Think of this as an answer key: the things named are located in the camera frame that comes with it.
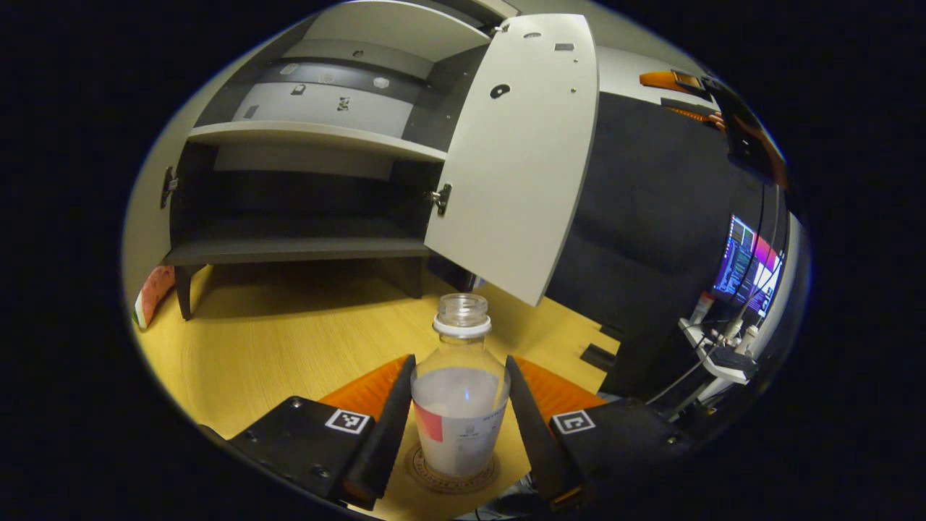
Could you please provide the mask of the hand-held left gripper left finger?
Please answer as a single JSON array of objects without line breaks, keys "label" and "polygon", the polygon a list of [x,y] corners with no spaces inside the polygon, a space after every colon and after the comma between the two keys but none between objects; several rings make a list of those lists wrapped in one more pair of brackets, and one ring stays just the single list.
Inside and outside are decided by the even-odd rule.
[{"label": "hand-held left gripper left finger", "polygon": [[407,354],[323,398],[286,398],[228,447],[301,491],[371,510],[385,495],[406,431],[415,366]]}]

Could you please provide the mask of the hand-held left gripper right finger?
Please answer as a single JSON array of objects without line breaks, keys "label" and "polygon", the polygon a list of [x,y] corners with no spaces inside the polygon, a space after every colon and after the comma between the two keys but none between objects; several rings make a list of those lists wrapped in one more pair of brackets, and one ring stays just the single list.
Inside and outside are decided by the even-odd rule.
[{"label": "hand-held left gripper right finger", "polygon": [[694,441],[638,399],[604,400],[541,365],[506,359],[509,400],[547,512],[619,504],[683,462]]}]

